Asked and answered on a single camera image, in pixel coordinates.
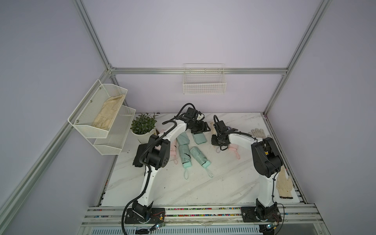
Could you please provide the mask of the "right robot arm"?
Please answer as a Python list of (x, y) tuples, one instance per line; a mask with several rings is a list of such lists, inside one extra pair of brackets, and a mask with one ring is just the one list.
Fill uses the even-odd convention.
[(224, 151), (230, 144), (234, 144), (252, 152), (253, 165), (259, 174), (259, 194), (254, 207), (241, 208), (243, 221), (260, 221), (279, 225), (282, 217), (278, 203), (274, 199), (274, 189), (276, 176), (284, 163), (274, 140), (270, 137), (254, 137), (230, 128), (216, 115), (213, 117), (213, 127), (216, 134), (212, 135), (212, 145)]

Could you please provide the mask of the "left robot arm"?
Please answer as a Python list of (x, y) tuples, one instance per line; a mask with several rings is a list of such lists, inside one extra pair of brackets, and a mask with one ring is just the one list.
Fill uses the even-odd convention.
[(204, 121), (205, 115), (196, 109), (192, 103), (186, 103), (177, 115), (162, 124), (168, 123), (172, 126), (160, 133), (152, 135), (148, 143), (139, 145), (136, 158), (139, 163), (145, 166), (145, 177), (140, 194), (126, 204), (121, 215), (121, 230), (127, 234), (125, 221), (128, 216), (128, 209), (142, 219), (142, 223), (148, 222), (152, 217), (153, 183), (159, 169), (164, 168), (170, 159), (171, 142), (186, 130), (193, 130), (196, 134), (208, 132), (211, 129)]

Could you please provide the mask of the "pink umbrella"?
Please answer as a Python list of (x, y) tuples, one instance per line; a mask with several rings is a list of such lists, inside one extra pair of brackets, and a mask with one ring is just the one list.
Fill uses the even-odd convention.
[(177, 160), (177, 141), (174, 140), (171, 142), (170, 146), (170, 158), (173, 160), (173, 162), (177, 165), (178, 160)]
[(238, 146), (238, 145), (235, 145), (235, 144), (230, 144), (229, 147), (228, 147), (228, 149), (229, 149), (230, 151), (234, 152), (236, 158), (237, 158), (238, 160), (240, 160), (240, 154), (239, 154), (239, 152), (238, 152), (238, 148), (239, 148), (239, 146)]

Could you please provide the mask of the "teal umbrella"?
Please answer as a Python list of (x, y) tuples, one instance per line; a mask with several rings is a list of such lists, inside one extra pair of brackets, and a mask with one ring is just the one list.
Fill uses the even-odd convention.
[(187, 135), (186, 132), (183, 132), (182, 134), (180, 134), (177, 138), (176, 138), (176, 141), (178, 143), (179, 146), (182, 146), (182, 145), (189, 145), (190, 144), (190, 139)]
[(197, 145), (201, 145), (207, 142), (207, 139), (203, 133), (193, 134), (193, 140)]
[(205, 169), (208, 176), (213, 178), (213, 173), (208, 169), (211, 165), (211, 162), (207, 159), (204, 153), (196, 146), (190, 149), (191, 156)]
[(189, 179), (188, 168), (192, 167), (191, 153), (188, 145), (180, 145), (178, 147), (179, 155), (182, 161), (182, 166), (184, 168), (184, 179)]

